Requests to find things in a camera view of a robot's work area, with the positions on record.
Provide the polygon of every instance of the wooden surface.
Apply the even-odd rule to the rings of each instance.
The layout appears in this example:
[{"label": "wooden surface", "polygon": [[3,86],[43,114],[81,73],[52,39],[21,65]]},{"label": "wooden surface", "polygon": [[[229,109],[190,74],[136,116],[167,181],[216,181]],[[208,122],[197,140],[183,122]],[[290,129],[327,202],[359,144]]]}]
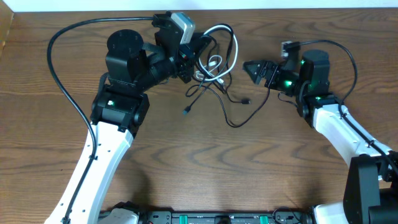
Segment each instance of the wooden surface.
[{"label": "wooden surface", "polygon": [[[45,51],[59,29],[96,17],[150,16],[153,12],[16,14],[0,61],[0,222],[43,222],[58,203],[80,156],[86,127],[49,73]],[[230,88],[252,105],[225,101],[242,121],[266,94],[241,70],[244,61],[278,59],[280,42],[330,39],[353,53],[359,80],[346,104],[375,138],[398,148],[398,10],[322,9],[188,11],[197,30],[224,22],[239,40]],[[106,40],[134,29],[153,42],[149,22],[92,24],[61,36],[53,62],[67,90],[87,115],[101,74]],[[217,36],[225,47],[227,35]],[[304,49],[330,53],[331,90],[342,96],[353,81],[343,51],[324,44]],[[189,85],[171,80],[148,91],[150,108],[133,147],[121,161],[103,209],[120,201],[175,210],[272,210],[339,201],[347,165],[310,129],[292,105],[269,101],[242,128],[229,128],[218,100],[206,93],[187,116]]]},{"label": "wooden surface", "polygon": [[14,13],[10,8],[0,0],[0,58],[2,54],[2,49],[6,45],[7,36],[10,30],[12,17]]}]

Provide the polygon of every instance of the white wall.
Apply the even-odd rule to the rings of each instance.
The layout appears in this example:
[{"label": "white wall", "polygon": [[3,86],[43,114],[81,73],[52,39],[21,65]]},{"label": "white wall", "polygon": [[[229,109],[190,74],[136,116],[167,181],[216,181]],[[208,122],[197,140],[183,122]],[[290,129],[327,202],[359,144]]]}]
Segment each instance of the white wall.
[{"label": "white wall", "polygon": [[398,0],[3,0],[14,12],[398,7]]}]

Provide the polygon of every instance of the wooden table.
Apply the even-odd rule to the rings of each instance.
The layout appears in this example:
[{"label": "wooden table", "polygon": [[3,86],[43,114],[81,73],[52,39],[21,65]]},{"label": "wooden table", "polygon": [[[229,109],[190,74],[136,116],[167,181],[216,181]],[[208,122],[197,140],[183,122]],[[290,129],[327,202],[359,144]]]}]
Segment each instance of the wooden table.
[{"label": "wooden table", "polygon": [[[18,13],[0,61],[0,222],[43,222],[58,203],[80,156],[86,127],[54,83],[45,51],[59,29],[96,17],[151,16],[154,12]],[[252,105],[225,101],[228,116],[242,121],[266,95],[242,71],[244,61],[278,60],[280,42],[330,39],[353,53],[359,70],[346,101],[353,116],[378,140],[398,148],[398,10],[314,9],[187,11],[197,30],[224,22],[239,40],[230,88]],[[149,22],[100,23],[61,36],[55,69],[87,115],[106,71],[106,40],[134,29],[153,42]],[[227,35],[217,36],[222,46]],[[340,49],[331,60],[331,90],[343,96],[353,69]],[[301,119],[292,105],[269,101],[242,128],[229,128],[218,100],[206,93],[187,116],[189,85],[171,80],[148,91],[150,108],[134,146],[121,161],[103,209],[131,200],[175,210],[273,210],[343,198],[348,167],[331,144]]]}]

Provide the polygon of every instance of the tabletop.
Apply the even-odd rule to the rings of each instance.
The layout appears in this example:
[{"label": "tabletop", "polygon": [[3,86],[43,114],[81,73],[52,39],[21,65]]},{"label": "tabletop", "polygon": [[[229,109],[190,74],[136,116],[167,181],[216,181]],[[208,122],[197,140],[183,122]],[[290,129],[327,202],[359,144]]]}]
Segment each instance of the tabletop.
[{"label": "tabletop", "polygon": [[[0,59],[0,222],[42,223],[55,208],[80,157],[87,130],[53,81],[46,61],[50,38],[63,27],[97,17],[151,16],[155,12],[17,13]],[[286,40],[329,39],[347,47],[359,79],[346,100],[354,118],[380,142],[398,148],[398,10],[284,9],[186,11],[204,31],[226,23],[239,42],[229,118],[245,120],[267,89],[242,70],[248,60],[279,60]],[[89,115],[100,76],[107,71],[107,38],[120,29],[154,42],[150,22],[90,24],[62,35],[53,63],[65,88]],[[224,52],[228,34],[215,35]],[[339,48],[330,55],[331,91],[342,97],[353,69]],[[218,99],[205,93],[184,116],[191,84],[171,79],[151,88],[150,108],[133,146],[123,157],[103,209],[128,200],[174,210],[273,210],[306,208],[343,198],[348,166],[325,137],[277,99],[242,128],[226,125]]]}]

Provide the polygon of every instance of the green led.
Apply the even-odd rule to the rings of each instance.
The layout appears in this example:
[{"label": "green led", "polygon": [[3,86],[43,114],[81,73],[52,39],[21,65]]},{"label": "green led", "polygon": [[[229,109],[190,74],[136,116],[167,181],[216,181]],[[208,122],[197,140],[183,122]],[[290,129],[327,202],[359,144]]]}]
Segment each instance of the green led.
[{"label": "green led", "polygon": [[291,86],[292,85],[292,81],[285,81],[285,85],[286,86]]}]

